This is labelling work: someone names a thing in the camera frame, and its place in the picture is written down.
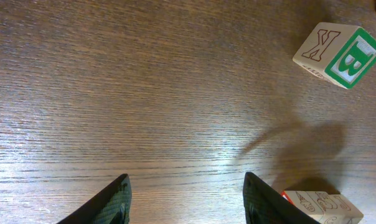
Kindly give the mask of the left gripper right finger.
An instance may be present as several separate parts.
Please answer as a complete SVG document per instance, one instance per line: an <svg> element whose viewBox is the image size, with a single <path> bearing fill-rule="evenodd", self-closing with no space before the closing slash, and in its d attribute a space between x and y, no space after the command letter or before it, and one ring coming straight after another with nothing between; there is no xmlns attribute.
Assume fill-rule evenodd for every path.
<svg viewBox="0 0 376 224"><path fill-rule="evenodd" d="M243 205L247 224L319 224L252 172L245 173Z"/></svg>

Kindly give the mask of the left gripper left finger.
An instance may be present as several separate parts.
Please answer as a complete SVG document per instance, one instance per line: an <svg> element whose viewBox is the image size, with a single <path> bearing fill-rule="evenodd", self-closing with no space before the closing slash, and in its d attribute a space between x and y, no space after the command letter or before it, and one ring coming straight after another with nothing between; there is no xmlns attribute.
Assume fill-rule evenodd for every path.
<svg viewBox="0 0 376 224"><path fill-rule="evenodd" d="M132 190L122 174L59 224L128 224Z"/></svg>

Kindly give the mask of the plain wooden block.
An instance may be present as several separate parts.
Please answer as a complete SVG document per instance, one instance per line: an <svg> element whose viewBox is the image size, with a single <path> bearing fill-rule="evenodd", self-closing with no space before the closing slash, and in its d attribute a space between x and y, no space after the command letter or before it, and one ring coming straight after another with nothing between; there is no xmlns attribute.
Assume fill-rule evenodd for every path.
<svg viewBox="0 0 376 224"><path fill-rule="evenodd" d="M323 224L358 224L364 214L345 196L323 191L284 190L282 197Z"/></svg>

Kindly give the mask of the green B wooden block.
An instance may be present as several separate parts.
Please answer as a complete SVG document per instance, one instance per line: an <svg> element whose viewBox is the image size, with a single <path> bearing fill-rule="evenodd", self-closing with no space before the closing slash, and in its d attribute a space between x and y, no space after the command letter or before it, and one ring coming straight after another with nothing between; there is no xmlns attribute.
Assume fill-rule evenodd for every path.
<svg viewBox="0 0 376 224"><path fill-rule="evenodd" d="M376 40L362 27L320 22L293 56L313 75L351 89L376 62Z"/></svg>

